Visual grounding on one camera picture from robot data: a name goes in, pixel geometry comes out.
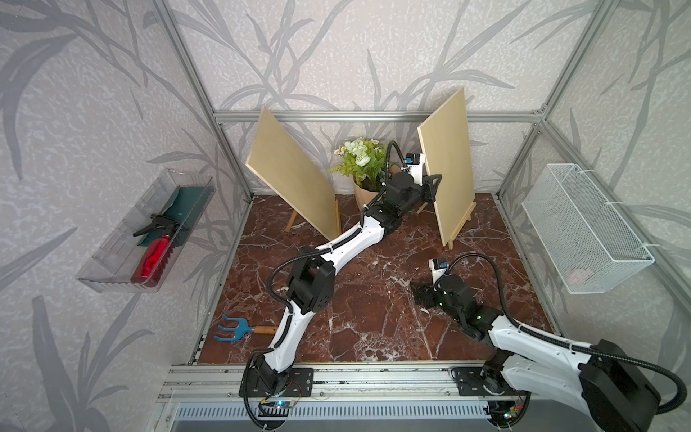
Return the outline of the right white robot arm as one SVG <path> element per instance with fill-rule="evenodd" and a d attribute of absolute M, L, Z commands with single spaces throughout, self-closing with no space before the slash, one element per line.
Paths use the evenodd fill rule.
<path fill-rule="evenodd" d="M 660 394 L 614 343 L 573 343 L 514 324 L 502 311 L 478 303 L 473 289 L 457 275 L 410 288 L 417 305 L 439 308 L 466 337 L 494 348 L 483 372 L 491 391 L 536 393 L 589 415 L 604 431 L 646 431 L 651 426 Z"/>

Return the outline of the pink item in basket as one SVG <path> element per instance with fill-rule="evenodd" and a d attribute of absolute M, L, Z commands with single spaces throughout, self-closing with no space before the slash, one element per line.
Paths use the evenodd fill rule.
<path fill-rule="evenodd" d="M 566 278 L 566 284 L 570 287 L 581 286 L 585 284 L 590 277 L 594 275 L 592 269 L 577 268 L 571 271 Z"/>

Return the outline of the clear plastic wall bin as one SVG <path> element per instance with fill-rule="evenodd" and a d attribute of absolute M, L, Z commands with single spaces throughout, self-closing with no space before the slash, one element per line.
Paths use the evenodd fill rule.
<path fill-rule="evenodd" d="M 164 169 L 77 273 L 97 293 L 156 293 L 216 192 L 213 177 Z"/>

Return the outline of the wooden easel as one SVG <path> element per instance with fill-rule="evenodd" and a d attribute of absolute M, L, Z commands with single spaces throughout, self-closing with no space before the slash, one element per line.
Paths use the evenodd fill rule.
<path fill-rule="evenodd" d="M 443 230 L 443 226 L 439 225 L 439 231 L 440 231 L 440 236 L 441 236 L 441 241 L 442 245 L 448 249 L 448 250 L 453 250 L 453 245 L 455 244 L 455 239 L 461 232 L 462 228 L 466 223 L 471 221 L 473 218 L 473 211 L 475 210 L 476 207 L 476 202 L 472 201 L 470 203 L 470 206 L 466 210 L 464 216 L 461 217 L 460 221 L 458 221 L 457 225 L 451 230 Z"/>
<path fill-rule="evenodd" d="M 295 223 L 295 220 L 297 219 L 297 217 L 299 215 L 300 214 L 297 211 L 293 210 L 293 212 L 292 212 L 292 214 L 288 220 L 288 223 L 284 229 L 284 231 L 286 233 L 290 232 L 293 229 L 293 225 Z M 335 231 L 335 234 L 333 236 L 331 236 L 331 237 L 326 236 L 326 238 L 328 238 L 329 240 L 333 240 L 333 239 L 336 239 L 336 237 L 339 237 L 343 233 L 342 227 L 341 227 L 340 205 L 339 205 L 338 200 L 335 201 L 335 230 L 336 231 Z"/>

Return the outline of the blue garden hand rake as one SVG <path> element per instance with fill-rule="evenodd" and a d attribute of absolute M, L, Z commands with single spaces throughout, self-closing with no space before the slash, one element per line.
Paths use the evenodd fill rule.
<path fill-rule="evenodd" d="M 230 318 L 227 315 L 223 315 L 222 318 L 229 325 L 217 327 L 219 331 L 223 332 L 223 335 L 214 335 L 213 339 L 219 342 L 235 343 L 241 341 L 248 334 L 275 335 L 278 331 L 278 328 L 274 326 L 251 327 L 245 319 Z"/>

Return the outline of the green artificial plant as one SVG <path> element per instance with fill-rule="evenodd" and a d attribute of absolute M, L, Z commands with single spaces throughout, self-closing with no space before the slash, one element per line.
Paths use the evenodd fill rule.
<path fill-rule="evenodd" d="M 379 140 L 363 137 L 345 141 L 335 150 L 341 160 L 329 173 L 351 178 L 359 188 L 378 193 L 383 186 L 385 174 L 392 166 L 386 164 L 386 149 Z"/>

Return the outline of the green dustpan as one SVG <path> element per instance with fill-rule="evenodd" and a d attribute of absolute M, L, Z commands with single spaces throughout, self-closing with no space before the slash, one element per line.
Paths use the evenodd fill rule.
<path fill-rule="evenodd" d="M 200 219 L 205 206 L 215 193 L 212 186 L 182 186 L 178 187 L 168 199 L 161 214 L 175 220 L 180 228 L 175 235 L 176 247 L 182 246 L 194 230 L 194 225 Z M 148 247 L 149 243 L 161 234 L 161 230 L 142 235 L 139 243 Z"/>

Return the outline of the pink flower pot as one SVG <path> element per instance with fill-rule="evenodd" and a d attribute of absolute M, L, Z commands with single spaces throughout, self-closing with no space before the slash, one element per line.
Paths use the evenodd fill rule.
<path fill-rule="evenodd" d="M 401 168 L 398 167 L 397 165 L 392 165 L 390 168 L 390 174 L 396 174 L 401 172 Z M 361 211 L 363 210 L 363 207 L 370 203 L 372 199 L 377 196 L 378 193 L 376 192 L 371 192 L 366 189 L 363 189 L 362 187 L 359 187 L 355 181 L 353 181 L 353 186 L 354 186 L 354 197 L 356 198 L 356 204 L 358 206 L 358 209 Z"/>

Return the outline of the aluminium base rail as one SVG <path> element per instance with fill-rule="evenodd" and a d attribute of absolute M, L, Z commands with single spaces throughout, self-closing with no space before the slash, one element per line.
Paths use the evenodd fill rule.
<path fill-rule="evenodd" d="M 480 361 L 300 364 L 297 381 L 279 398 L 285 411 L 271 419 L 283 430 L 334 420 L 478 420 L 507 408 L 521 413 L 525 396 L 489 392 L 480 383 Z M 164 380 L 149 431 L 171 431 L 184 421 L 244 422 L 240 395 L 244 365 L 174 366 Z"/>

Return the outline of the wooden board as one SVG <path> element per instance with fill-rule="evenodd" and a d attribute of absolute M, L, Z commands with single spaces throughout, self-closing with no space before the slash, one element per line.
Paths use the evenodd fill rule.
<path fill-rule="evenodd" d="M 442 175 L 435 200 L 438 228 L 451 230 L 475 201 L 465 93 L 459 88 L 417 128 L 426 172 Z"/>
<path fill-rule="evenodd" d="M 260 113 L 246 166 L 325 238 L 335 234 L 333 185 L 267 108 Z"/>

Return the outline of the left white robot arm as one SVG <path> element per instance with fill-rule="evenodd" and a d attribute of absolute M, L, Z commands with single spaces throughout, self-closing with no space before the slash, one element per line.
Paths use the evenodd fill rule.
<path fill-rule="evenodd" d="M 272 271 L 266 291 L 284 306 L 284 315 L 269 347 L 250 354 L 239 391 L 242 397 L 271 397 L 287 389 L 298 347 L 314 316 L 332 300 L 339 271 L 395 232 L 419 203 L 433 203 L 441 181 L 440 174 L 419 180 L 403 171 L 391 175 L 363 207 L 354 227 L 318 248 L 303 248 Z"/>

